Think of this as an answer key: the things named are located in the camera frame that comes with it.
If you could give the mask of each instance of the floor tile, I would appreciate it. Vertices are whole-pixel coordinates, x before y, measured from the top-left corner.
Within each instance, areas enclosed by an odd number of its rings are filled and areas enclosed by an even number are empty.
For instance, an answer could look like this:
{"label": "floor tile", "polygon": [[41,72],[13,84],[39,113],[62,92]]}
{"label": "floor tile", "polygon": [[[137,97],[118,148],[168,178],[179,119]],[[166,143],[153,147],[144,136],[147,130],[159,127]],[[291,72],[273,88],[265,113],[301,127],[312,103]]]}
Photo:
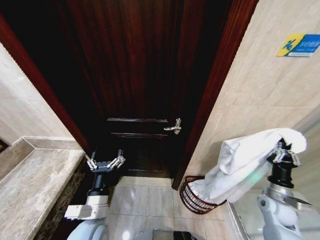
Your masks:
{"label": "floor tile", "polygon": [[110,210],[109,210],[111,214],[120,213],[120,207],[121,207],[122,199],[124,196],[124,190],[125,190],[124,186],[116,186],[114,188],[114,191],[111,197]]}
{"label": "floor tile", "polygon": [[149,187],[147,216],[173,217],[173,190],[168,187]]}
{"label": "floor tile", "polygon": [[120,214],[147,215],[148,187],[125,186]]}
{"label": "floor tile", "polygon": [[142,232],[146,216],[119,215],[114,232],[114,240],[131,240]]}
{"label": "floor tile", "polygon": [[107,225],[107,229],[108,229],[109,240],[114,240],[117,221],[118,221],[118,215],[115,215],[115,214],[109,214],[105,220],[105,224]]}
{"label": "floor tile", "polygon": [[208,240],[229,240],[230,235],[225,221],[203,220],[206,237]]}
{"label": "floor tile", "polygon": [[205,231],[205,227],[202,219],[174,218],[174,228],[176,231],[190,232],[195,237],[198,237],[198,240],[207,239],[206,231]]}
{"label": "floor tile", "polygon": [[190,211],[180,199],[179,191],[173,190],[173,207],[175,218],[202,219],[202,215]]}
{"label": "floor tile", "polygon": [[173,217],[147,216],[144,229],[174,230],[175,220]]}
{"label": "floor tile", "polygon": [[210,219],[210,220],[225,220],[224,208],[225,208],[225,205],[218,206],[217,208],[211,210],[210,212],[203,214],[202,218]]}
{"label": "floor tile", "polygon": [[161,177],[123,176],[119,180],[118,185],[171,188],[171,179]]}
{"label": "floor tile", "polygon": [[154,231],[152,237],[156,240],[175,240],[172,231]]}

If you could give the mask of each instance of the sticker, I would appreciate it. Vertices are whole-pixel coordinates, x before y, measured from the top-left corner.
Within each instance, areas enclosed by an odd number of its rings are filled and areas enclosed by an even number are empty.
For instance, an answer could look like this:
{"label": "sticker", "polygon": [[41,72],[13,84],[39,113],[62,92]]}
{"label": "sticker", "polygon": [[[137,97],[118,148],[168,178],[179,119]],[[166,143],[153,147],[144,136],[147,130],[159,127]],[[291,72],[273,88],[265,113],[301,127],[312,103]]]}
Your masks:
{"label": "sticker", "polygon": [[290,34],[277,57],[310,57],[320,45],[320,34]]}

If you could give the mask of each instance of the tiled wall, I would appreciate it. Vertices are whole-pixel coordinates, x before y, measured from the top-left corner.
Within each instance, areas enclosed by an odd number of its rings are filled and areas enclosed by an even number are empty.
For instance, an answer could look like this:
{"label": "tiled wall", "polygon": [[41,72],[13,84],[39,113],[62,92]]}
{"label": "tiled wall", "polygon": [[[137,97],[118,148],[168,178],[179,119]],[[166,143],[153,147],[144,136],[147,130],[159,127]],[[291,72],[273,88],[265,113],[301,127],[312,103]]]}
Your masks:
{"label": "tiled wall", "polygon": [[320,122],[304,135],[308,147],[299,154],[301,166],[292,170],[294,189],[302,193],[320,213]]}
{"label": "tiled wall", "polygon": [[320,49],[275,57],[289,34],[320,34],[319,9],[318,0],[259,1],[187,175],[214,167],[223,140],[291,128],[320,104]]}
{"label": "tiled wall", "polygon": [[0,43],[0,138],[72,137]]}

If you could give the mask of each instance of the silver door handle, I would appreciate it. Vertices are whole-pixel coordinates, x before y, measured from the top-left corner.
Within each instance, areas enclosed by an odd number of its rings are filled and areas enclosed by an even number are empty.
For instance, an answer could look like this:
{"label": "silver door handle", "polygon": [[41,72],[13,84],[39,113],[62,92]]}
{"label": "silver door handle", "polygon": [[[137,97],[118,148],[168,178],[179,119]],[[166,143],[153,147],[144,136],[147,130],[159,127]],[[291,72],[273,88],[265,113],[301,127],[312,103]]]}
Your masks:
{"label": "silver door handle", "polygon": [[181,124],[181,119],[180,118],[177,118],[175,120],[175,126],[170,126],[170,127],[165,127],[164,130],[165,131],[172,131],[174,130],[174,134],[179,134],[180,133],[180,130],[182,129],[182,127],[180,127],[180,124]]}

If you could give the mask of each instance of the brown basket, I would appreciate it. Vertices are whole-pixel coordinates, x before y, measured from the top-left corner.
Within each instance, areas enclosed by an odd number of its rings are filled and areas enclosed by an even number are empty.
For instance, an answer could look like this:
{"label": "brown basket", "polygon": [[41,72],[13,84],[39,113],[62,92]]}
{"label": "brown basket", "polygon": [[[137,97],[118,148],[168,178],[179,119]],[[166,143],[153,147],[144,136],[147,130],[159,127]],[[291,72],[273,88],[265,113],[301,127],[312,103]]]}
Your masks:
{"label": "brown basket", "polygon": [[224,204],[224,201],[221,204],[212,204],[205,202],[198,198],[190,189],[189,184],[195,180],[204,179],[204,176],[186,176],[182,188],[180,190],[180,198],[183,204],[189,209],[191,212],[195,214],[206,214],[210,212],[212,209]]}

